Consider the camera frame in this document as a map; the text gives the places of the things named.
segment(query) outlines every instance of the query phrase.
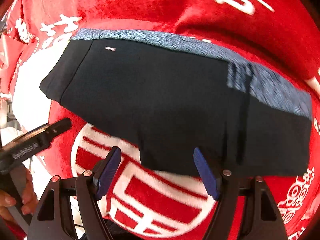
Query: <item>black fabric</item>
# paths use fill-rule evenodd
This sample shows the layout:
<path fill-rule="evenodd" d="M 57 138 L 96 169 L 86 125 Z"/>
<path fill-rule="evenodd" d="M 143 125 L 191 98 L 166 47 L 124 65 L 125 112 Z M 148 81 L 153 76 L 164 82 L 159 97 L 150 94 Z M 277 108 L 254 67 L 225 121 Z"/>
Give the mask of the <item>black fabric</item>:
<path fill-rule="evenodd" d="M 310 120 L 228 88 L 227 73 L 227 62 L 135 41 L 71 40 L 40 89 L 137 144 L 153 170 L 198 176 L 193 150 L 201 147 L 241 176 L 302 175 Z"/>

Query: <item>fingernail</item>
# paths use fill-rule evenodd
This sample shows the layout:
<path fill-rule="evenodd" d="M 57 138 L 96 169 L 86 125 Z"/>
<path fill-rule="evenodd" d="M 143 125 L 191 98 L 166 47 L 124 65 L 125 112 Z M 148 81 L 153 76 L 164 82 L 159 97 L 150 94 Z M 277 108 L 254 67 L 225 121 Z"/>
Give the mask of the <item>fingernail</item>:
<path fill-rule="evenodd" d="M 9 196 L 6 196 L 5 197 L 5 202 L 8 204 L 8 205 L 15 205 L 16 201 L 14 198 L 12 197 L 9 197 Z"/>
<path fill-rule="evenodd" d="M 30 208 L 28 208 L 28 207 L 22 207 L 22 208 L 21 208 L 21 212 L 22 212 L 22 214 L 27 215 L 27 214 L 29 214 L 31 211 L 30 211 Z"/>

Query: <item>gray fabric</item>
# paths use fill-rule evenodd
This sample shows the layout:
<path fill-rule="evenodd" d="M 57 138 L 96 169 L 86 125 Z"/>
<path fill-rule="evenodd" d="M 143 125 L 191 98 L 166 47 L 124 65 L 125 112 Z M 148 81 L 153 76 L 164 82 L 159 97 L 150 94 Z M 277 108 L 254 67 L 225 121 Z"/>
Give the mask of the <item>gray fabric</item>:
<path fill-rule="evenodd" d="M 246 76 L 252 75 L 250 94 L 260 102 L 281 111 L 311 120 L 311 96 L 263 65 L 250 62 L 236 52 L 215 44 L 173 33 L 141 30 L 80 29 L 72 40 L 123 39 L 214 59 L 228 64 L 227 86 L 246 92 Z"/>

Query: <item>red blanket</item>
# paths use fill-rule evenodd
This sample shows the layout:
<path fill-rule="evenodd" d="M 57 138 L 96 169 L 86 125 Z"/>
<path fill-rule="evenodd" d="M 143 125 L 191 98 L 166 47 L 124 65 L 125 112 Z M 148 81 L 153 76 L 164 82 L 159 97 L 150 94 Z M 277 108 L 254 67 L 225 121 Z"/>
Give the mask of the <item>red blanket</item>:
<path fill-rule="evenodd" d="M 10 37 L 28 44 L 16 74 L 32 53 L 59 45 L 81 27 L 195 37 L 276 70 L 307 91 L 291 73 L 311 79 L 320 67 L 319 31 L 299 0 L 16 0 L 9 13 Z M 13 94 L 16 75 L 6 78 Z M 309 170 L 301 178 L 265 178 L 291 239 L 301 235 L 319 205 L 320 104 L 314 94 L 312 105 Z M 41 153 L 52 175 L 66 178 L 90 169 L 117 145 L 123 161 L 102 208 L 105 215 L 143 239 L 202 238 L 214 201 L 198 179 L 146 170 L 139 164 L 137 148 L 97 131 L 53 102 L 49 122 L 63 117 L 72 119 L 72 129 Z M 242 204 L 239 200 L 230 239 L 239 229 Z"/>

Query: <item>human hand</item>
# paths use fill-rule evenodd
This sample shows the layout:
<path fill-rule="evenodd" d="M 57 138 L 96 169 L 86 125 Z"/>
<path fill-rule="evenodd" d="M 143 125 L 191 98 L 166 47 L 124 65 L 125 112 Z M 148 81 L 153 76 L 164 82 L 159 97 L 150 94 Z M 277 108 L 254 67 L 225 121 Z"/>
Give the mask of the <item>human hand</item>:
<path fill-rule="evenodd" d="M 32 183 L 32 175 L 30 171 L 26 168 L 26 188 L 22 193 L 22 203 L 24 204 L 21 208 L 21 211 L 24 215 L 33 213 L 36 209 L 38 204 L 37 195 L 33 190 L 33 183 Z M 16 200 L 5 193 L 4 191 L 0 190 L 0 216 L 3 217 L 4 220 L 16 223 L 12 215 L 10 214 L 7 207 L 12 207 L 16 204 Z"/>

